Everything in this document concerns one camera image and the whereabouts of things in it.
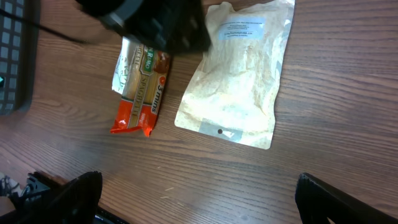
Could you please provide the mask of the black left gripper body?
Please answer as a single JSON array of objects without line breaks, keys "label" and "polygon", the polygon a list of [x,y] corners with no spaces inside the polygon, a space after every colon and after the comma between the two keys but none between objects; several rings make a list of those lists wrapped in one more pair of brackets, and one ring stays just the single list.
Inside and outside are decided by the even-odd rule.
[{"label": "black left gripper body", "polygon": [[206,52],[211,39],[200,0],[77,0],[119,35],[168,54]]}]

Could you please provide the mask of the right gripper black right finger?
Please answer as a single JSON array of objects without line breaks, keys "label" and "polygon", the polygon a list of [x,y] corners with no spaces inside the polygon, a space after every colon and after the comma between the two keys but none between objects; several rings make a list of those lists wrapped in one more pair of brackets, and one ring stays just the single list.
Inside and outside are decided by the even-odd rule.
[{"label": "right gripper black right finger", "polygon": [[299,175],[295,203],[303,223],[391,223],[397,219],[308,173]]}]

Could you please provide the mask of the orange spaghetti packet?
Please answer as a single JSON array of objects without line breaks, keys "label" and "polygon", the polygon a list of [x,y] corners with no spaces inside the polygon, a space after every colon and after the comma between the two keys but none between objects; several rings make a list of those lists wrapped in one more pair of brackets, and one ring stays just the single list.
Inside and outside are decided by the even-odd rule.
[{"label": "orange spaghetti packet", "polygon": [[113,75],[112,90],[121,95],[110,132],[143,131],[150,136],[157,122],[171,57],[123,38]]}]

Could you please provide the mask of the beige pouch bag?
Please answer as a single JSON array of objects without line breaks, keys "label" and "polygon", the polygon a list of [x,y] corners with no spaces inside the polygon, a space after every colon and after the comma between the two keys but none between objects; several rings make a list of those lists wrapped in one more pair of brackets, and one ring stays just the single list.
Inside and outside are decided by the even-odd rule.
[{"label": "beige pouch bag", "polygon": [[294,0],[235,11],[212,5],[205,18],[212,45],[182,97],[175,125],[260,149],[271,146]]}]

